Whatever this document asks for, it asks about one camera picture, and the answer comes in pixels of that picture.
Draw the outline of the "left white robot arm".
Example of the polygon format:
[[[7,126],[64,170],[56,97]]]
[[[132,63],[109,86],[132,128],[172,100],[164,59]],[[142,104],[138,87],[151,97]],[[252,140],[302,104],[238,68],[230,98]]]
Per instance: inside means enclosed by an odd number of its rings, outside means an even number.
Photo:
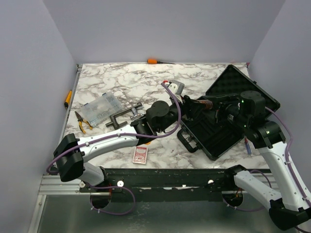
[[[104,168],[89,163],[93,158],[122,148],[147,144],[156,138],[169,134],[165,130],[172,124],[179,124],[182,116],[195,118],[202,110],[212,108],[207,100],[192,100],[184,96],[181,102],[168,105],[158,100],[146,113],[131,124],[109,133],[93,137],[76,138],[66,135],[53,155],[62,182],[80,179],[96,191],[107,188],[108,180]]]

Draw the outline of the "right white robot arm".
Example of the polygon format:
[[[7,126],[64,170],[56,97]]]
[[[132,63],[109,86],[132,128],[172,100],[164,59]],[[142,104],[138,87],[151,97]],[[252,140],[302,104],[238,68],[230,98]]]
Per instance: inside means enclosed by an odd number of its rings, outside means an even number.
[[[311,218],[311,193],[302,181],[289,155],[290,142],[286,141],[279,125],[266,118],[265,98],[257,91],[241,94],[204,96],[195,103],[199,111],[214,113],[214,123],[230,123],[241,129],[269,166],[279,190],[266,186],[242,166],[226,170],[224,186],[245,190],[265,209],[273,223],[285,231]]]

